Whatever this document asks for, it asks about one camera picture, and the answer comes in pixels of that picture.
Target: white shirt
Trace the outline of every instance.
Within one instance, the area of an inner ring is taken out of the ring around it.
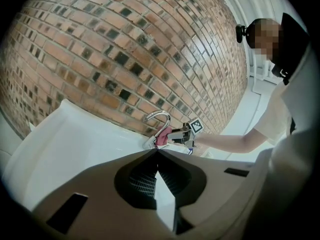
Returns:
[[[281,98],[286,88],[283,82],[275,87],[265,112],[254,126],[254,129],[266,136],[272,145],[276,145],[284,133],[290,134],[292,117]]]

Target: black strap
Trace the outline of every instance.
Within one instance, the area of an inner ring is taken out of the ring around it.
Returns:
[[[290,135],[292,134],[292,132],[296,129],[296,123],[294,121],[294,119],[291,117],[291,125],[290,125]]]

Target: white sink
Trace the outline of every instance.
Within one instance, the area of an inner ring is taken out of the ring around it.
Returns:
[[[81,171],[140,152],[147,139],[65,99],[17,148],[2,180],[12,197],[32,211],[46,195]],[[189,152],[173,144],[165,149]]]

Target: faucet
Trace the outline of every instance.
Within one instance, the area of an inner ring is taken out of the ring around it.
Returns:
[[[156,110],[151,112],[150,114],[148,114],[144,121],[149,121],[150,119],[156,117],[156,116],[165,116],[166,117],[166,121],[164,123],[164,125],[162,126],[162,128],[153,136],[151,136],[143,145],[142,147],[145,150],[150,150],[150,149],[155,149],[156,148],[156,138],[164,131],[164,129],[166,129],[171,121],[171,117],[169,115],[169,113],[167,111],[164,110]]]

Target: pink cloth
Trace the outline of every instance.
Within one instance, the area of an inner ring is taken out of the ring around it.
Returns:
[[[172,128],[168,126],[163,130],[163,132],[160,133],[160,135],[155,139],[155,145],[156,146],[163,146],[167,144],[168,137],[167,135],[172,133]]]

